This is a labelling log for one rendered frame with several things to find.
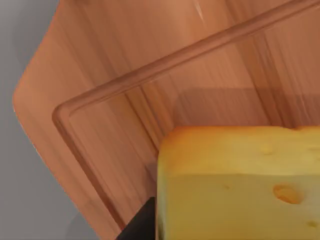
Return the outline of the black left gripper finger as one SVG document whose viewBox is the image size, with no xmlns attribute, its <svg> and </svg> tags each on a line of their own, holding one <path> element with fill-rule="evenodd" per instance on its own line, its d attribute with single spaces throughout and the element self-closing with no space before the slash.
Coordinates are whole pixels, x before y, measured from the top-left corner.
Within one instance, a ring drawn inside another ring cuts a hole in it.
<svg viewBox="0 0 320 240">
<path fill-rule="evenodd" d="M 156 198 L 150 197 L 116 240 L 156 240 Z"/>
</svg>

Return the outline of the yellow cheese block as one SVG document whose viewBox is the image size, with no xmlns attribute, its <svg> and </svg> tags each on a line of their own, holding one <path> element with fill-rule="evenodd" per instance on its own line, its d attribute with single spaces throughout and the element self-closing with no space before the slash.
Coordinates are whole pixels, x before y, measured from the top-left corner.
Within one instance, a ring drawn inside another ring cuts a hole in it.
<svg viewBox="0 0 320 240">
<path fill-rule="evenodd" d="M 320 126 L 186 126 L 157 162 L 159 240 L 320 240 Z"/>
</svg>

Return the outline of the wooden cutting board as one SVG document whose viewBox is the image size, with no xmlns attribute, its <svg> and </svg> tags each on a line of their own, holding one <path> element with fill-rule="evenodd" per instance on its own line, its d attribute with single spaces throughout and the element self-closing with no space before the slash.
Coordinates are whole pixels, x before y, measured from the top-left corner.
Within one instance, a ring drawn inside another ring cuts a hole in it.
<svg viewBox="0 0 320 240">
<path fill-rule="evenodd" d="M 60 0 L 12 96 L 102 240 L 183 126 L 320 126 L 320 0 Z"/>
</svg>

